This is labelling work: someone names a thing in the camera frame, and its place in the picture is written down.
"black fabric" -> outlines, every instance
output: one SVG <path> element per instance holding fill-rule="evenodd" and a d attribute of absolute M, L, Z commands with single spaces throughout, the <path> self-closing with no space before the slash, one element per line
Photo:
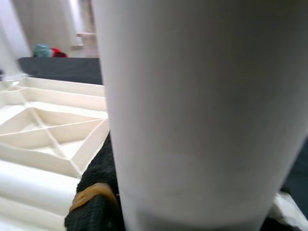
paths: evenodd
<path fill-rule="evenodd" d="M 282 225 L 274 219 L 266 218 L 260 231 L 301 231 L 297 227 Z"/>
<path fill-rule="evenodd" d="M 119 193 L 116 180 L 110 134 L 103 147 L 96 154 L 82 175 L 77 186 L 77 193 L 95 183 L 107 183 L 114 194 Z M 112 211 L 107 200 L 95 196 L 83 206 L 70 212 L 64 222 L 67 231 L 121 231 L 124 230 L 123 219 Z"/>
<path fill-rule="evenodd" d="M 308 140 L 304 143 L 285 184 L 291 189 L 293 200 L 308 217 Z"/>
<path fill-rule="evenodd" d="M 285 184 L 280 188 L 280 191 L 283 193 L 287 193 L 291 195 L 291 190 L 288 186 L 286 186 Z"/>
<path fill-rule="evenodd" d="M 18 62 L 22 70 L 32 77 L 103 84 L 98 58 L 28 57 Z"/>

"white cylindrical object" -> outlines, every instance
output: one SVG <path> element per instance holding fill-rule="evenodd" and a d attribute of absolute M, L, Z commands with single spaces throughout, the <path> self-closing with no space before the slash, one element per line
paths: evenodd
<path fill-rule="evenodd" d="M 78 179 L 0 160 L 0 195 L 65 216 Z"/>
<path fill-rule="evenodd" d="M 11 45 L 15 59 L 31 56 L 31 50 L 29 48 L 22 24 L 27 29 L 27 23 L 32 23 L 29 19 L 29 17 L 32 16 L 27 15 L 31 14 L 31 12 L 27 11 L 29 7 L 27 3 L 29 2 L 22 2 L 23 3 L 21 3 L 20 0 L 2 0 L 0 8 L 0 23 L 2 24 L 4 33 Z M 19 9 L 22 8 L 20 12 L 16 10 L 16 5 Z"/>
<path fill-rule="evenodd" d="M 128 231 L 256 231 L 308 129 L 306 1 L 95 0 Z"/>
<path fill-rule="evenodd" d="M 76 0 L 65 0 L 60 1 L 63 7 L 63 12 L 65 16 L 65 22 L 67 25 L 67 30 L 69 33 L 69 39 L 72 46 L 82 45 L 81 39 L 77 37 L 77 23 L 76 20 L 81 19 L 81 14 L 79 12 L 79 5 Z"/>
<path fill-rule="evenodd" d="M 4 79 L 18 81 L 25 76 L 12 51 L 12 47 L 0 22 L 0 67 L 4 70 Z"/>

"teal fabric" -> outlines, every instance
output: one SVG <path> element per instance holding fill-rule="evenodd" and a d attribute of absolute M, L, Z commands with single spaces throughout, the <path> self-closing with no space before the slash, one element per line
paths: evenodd
<path fill-rule="evenodd" d="M 46 44 L 35 44 L 33 47 L 33 55 L 35 57 L 52 57 L 52 49 Z"/>

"white wall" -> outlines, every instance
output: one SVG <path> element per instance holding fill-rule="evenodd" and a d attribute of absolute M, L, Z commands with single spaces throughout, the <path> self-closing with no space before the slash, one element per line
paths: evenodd
<path fill-rule="evenodd" d="M 30 56 L 30 49 L 11 0 L 1 0 L 0 23 L 16 59 Z"/>
<path fill-rule="evenodd" d="M 64 0 L 13 0 L 32 47 L 46 43 L 63 52 L 71 50 L 71 29 L 65 16 Z"/>

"white plastic tray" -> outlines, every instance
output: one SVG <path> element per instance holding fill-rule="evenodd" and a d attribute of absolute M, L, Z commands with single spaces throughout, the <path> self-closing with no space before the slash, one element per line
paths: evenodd
<path fill-rule="evenodd" d="M 109 132 L 104 86 L 0 83 L 0 159 L 79 178 Z"/>

